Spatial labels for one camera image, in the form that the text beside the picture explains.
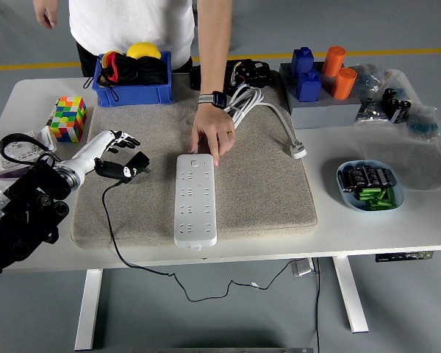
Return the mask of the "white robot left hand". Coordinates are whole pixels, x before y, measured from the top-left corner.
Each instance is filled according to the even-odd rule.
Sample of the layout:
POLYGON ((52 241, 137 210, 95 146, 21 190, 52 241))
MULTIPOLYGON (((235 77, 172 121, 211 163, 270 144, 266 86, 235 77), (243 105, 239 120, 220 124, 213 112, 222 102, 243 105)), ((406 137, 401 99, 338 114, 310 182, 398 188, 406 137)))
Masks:
POLYGON ((72 190, 80 188, 87 174, 96 169, 96 161, 103 153, 116 153, 115 147, 134 149, 140 142, 122 131, 104 130, 86 143, 71 159, 56 164, 56 171, 72 190))

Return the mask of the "person's right hand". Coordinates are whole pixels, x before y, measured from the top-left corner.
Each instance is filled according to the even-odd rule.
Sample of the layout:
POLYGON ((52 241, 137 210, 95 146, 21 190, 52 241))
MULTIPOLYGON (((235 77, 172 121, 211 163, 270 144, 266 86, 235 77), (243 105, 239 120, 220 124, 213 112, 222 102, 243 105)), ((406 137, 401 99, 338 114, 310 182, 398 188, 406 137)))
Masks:
POLYGON ((53 29, 57 25, 58 0, 33 0, 37 22, 46 29, 53 29))

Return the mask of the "person's left hand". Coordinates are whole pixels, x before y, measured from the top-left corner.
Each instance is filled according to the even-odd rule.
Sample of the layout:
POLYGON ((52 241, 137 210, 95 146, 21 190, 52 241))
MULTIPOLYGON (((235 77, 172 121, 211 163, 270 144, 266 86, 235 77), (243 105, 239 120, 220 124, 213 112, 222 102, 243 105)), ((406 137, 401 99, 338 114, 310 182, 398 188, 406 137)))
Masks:
POLYGON ((199 104, 193 121, 189 153, 198 148, 202 137, 207 139, 213 164, 218 167, 220 158, 232 149, 236 141, 232 118, 211 104, 199 104))

